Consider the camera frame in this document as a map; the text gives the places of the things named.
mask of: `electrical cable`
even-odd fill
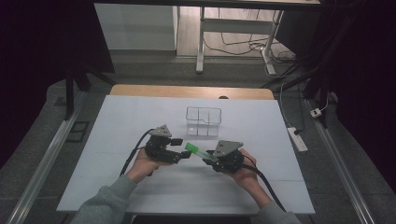
[[[274,55],[272,49],[270,49],[270,52],[271,52],[271,56],[270,56],[270,57],[271,57],[275,62],[277,62],[277,63],[295,63],[295,62],[296,62],[296,59],[295,59],[295,58],[281,58],[281,57],[279,56],[281,53],[291,52],[291,50],[280,51],[280,52],[277,54],[277,57]]]
[[[285,85],[285,83],[282,84],[282,86],[280,87],[280,95],[279,95],[279,103],[280,103],[280,110],[282,112],[282,117],[283,120],[285,120],[285,122],[288,124],[288,126],[291,128],[290,122],[287,120],[286,115],[285,115],[285,110],[283,109],[283,102],[282,102],[282,93],[283,93],[283,85]],[[299,107],[300,107],[300,112],[301,112],[301,118],[302,118],[302,124],[303,124],[303,128],[302,129],[298,129],[296,130],[294,133],[298,134],[301,133],[305,130],[305,120],[304,120],[304,113],[303,113],[303,107],[301,106],[301,95],[300,95],[300,83],[297,85],[297,90],[298,90],[298,101],[299,101]]]
[[[288,119],[285,116],[285,110],[283,109],[283,103],[282,103],[282,91],[283,91],[283,85],[285,85],[285,83],[282,84],[282,86],[280,87],[280,95],[279,95],[279,102],[280,102],[280,110],[282,112],[282,116],[283,116],[283,120],[285,120],[285,122],[289,125],[289,127],[291,128],[291,125],[288,121]]]
[[[211,49],[211,50],[216,50],[216,51],[220,51],[220,52],[223,52],[223,53],[228,53],[228,54],[231,54],[231,55],[243,55],[243,54],[247,54],[247,53],[249,53],[249,52],[251,52],[251,51],[254,50],[254,49],[250,49],[250,50],[248,50],[248,51],[241,52],[241,53],[233,53],[233,52],[229,52],[229,51],[226,51],[226,50],[223,50],[223,49],[213,49],[213,48],[209,47],[209,46],[206,44],[205,39],[204,39],[204,44],[205,44],[205,46],[206,46],[207,48],[209,48],[209,49]]]
[[[269,73],[268,73],[268,71],[267,71],[267,64],[268,64],[269,62],[267,62],[266,64],[265,64],[265,66],[264,66],[264,72],[265,72],[265,75],[267,75],[268,77],[272,77],[272,78],[280,78],[280,77],[293,77],[294,75],[289,75],[289,74],[291,74],[291,73],[293,73],[298,67],[300,67],[300,65],[299,64],[297,64],[297,63],[294,63],[294,64],[292,64],[285,72],[283,72],[282,73],[282,75],[280,75],[280,76],[272,76],[272,75],[270,75]]]
[[[245,155],[243,155],[243,156],[244,156],[246,159],[250,160],[251,163],[253,163],[254,167],[257,168],[256,163],[254,163],[254,161],[253,161],[250,157],[247,157],[247,156],[245,156]]]
[[[256,174],[262,179],[262,181],[264,182],[265,186],[267,186],[268,190],[270,191],[270,193],[271,193],[271,195],[273,196],[274,200],[276,201],[277,205],[279,205],[279,207],[280,207],[284,212],[286,212],[285,208],[283,207],[283,205],[282,205],[282,203],[280,202],[280,200],[277,198],[277,196],[276,196],[274,190],[272,189],[270,183],[268,182],[267,178],[265,178],[265,175],[264,175],[259,169],[257,169],[256,167],[253,167],[253,166],[249,166],[249,165],[246,165],[246,164],[242,164],[242,168],[251,170],[251,171],[253,171],[254,173],[256,173]]]
[[[332,8],[332,14],[330,14],[329,19],[327,22],[330,22],[332,20],[332,16],[334,15],[334,11],[337,8],[337,0],[334,0],[334,7]]]
[[[250,18],[251,13],[252,13],[252,9],[249,10],[249,15],[247,16],[246,20]],[[259,14],[260,14],[260,10],[257,11],[256,20],[259,18]],[[219,19],[222,18],[221,11],[220,11],[220,8],[219,8],[219,7],[218,7],[218,16],[219,16]],[[242,54],[249,53],[249,52],[251,52],[251,51],[253,51],[253,50],[256,50],[258,47],[262,47],[262,46],[265,47],[265,44],[264,44],[264,43],[260,43],[260,42],[257,43],[256,41],[268,40],[268,38],[262,38],[262,39],[255,39],[255,40],[252,40],[251,38],[253,37],[253,35],[250,35],[250,38],[249,38],[248,41],[240,41],[240,42],[226,43],[225,40],[224,40],[223,33],[220,33],[220,35],[221,35],[222,43],[223,43],[224,45],[226,45],[226,46],[238,45],[238,44],[246,44],[246,43],[248,43],[249,48],[251,49],[250,51],[243,52],[243,53],[232,53],[232,52],[229,52],[229,51],[226,51],[226,50],[223,50],[223,49],[213,49],[213,48],[210,48],[210,47],[206,44],[206,46],[207,46],[209,49],[221,51],[221,52],[228,53],[228,54],[232,54],[232,55],[242,55]]]
[[[64,224],[64,223],[66,222],[66,220],[67,220],[68,217],[69,217],[69,214],[67,213],[67,214],[64,216],[64,219],[62,219],[61,224]]]
[[[301,132],[303,132],[305,130],[305,120],[304,120],[303,106],[301,105],[300,83],[297,84],[297,91],[298,91],[298,103],[299,103],[299,106],[300,106],[301,119],[303,121],[303,128],[299,129],[299,130],[296,130],[295,132],[297,132],[297,133],[295,133],[295,134],[301,133]]]
[[[149,132],[151,132],[154,129],[150,129],[148,131],[146,131],[142,137],[139,139],[139,141],[137,142],[136,146],[134,147],[134,150],[132,150],[131,155],[129,155],[128,159],[126,160],[124,166],[122,167],[120,176],[123,175],[126,171],[126,168],[128,168],[129,163],[131,162],[132,158],[134,157],[134,154],[136,154],[136,151],[139,149],[140,143],[142,143],[143,139],[146,137],[146,135],[149,134]]]
[[[327,105],[329,104],[329,97],[327,97],[327,100],[326,100],[326,105],[322,108],[322,109],[320,109],[320,111],[322,111],[322,110],[324,110],[324,109],[326,109],[326,107],[327,107]]]

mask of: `metal post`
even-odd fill
[[[268,75],[270,75],[270,76],[276,75],[275,68],[274,68],[274,66],[272,64],[272,61],[271,61],[271,58],[270,58],[270,50],[271,50],[271,46],[272,46],[272,43],[273,43],[274,38],[275,38],[277,26],[279,25],[280,18],[282,17],[282,13],[283,13],[283,11],[279,11],[277,13],[276,18],[273,21],[273,26],[271,28],[271,32],[268,35],[268,41],[267,41],[267,43],[265,45],[265,48],[261,49],[262,58],[264,59],[265,66],[266,66],[267,71],[268,71]]]
[[[205,8],[201,7],[199,44],[198,44],[197,67],[196,67],[197,74],[202,74],[204,72],[204,28],[205,28]]]

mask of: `white power strip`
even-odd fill
[[[288,132],[291,140],[293,140],[294,145],[297,147],[299,152],[306,152],[308,148],[306,147],[303,139],[299,134],[295,134],[296,128],[288,128]]]
[[[311,110],[311,115],[313,118],[317,118],[317,117],[321,116],[321,110],[319,110],[319,108]]]

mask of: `gray sleeve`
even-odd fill
[[[129,195],[136,186],[126,175],[122,175],[111,187],[101,187],[93,198],[86,201],[71,223],[121,223],[129,205]]]
[[[301,224],[292,213],[285,213],[275,201],[271,201],[259,211],[258,220],[265,224]]]

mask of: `white surface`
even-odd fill
[[[288,128],[288,132],[290,135],[291,140],[294,142],[294,145],[297,147],[297,150],[300,152],[305,152],[308,150],[306,147],[303,138],[299,134],[295,134],[296,128]]]
[[[188,106],[221,108],[219,136],[187,135]],[[277,101],[132,96],[105,99],[58,211],[77,211],[99,188],[111,185],[141,135],[164,124],[173,137],[184,139],[182,146],[168,148],[174,151],[184,150],[187,142],[204,150],[214,149],[220,139],[243,142],[288,211],[315,213]],[[214,172],[195,155],[155,171],[139,184],[131,200],[127,211],[136,214],[253,215],[258,211],[230,177]]]
[[[176,49],[176,7],[95,4],[95,9],[109,49]]]

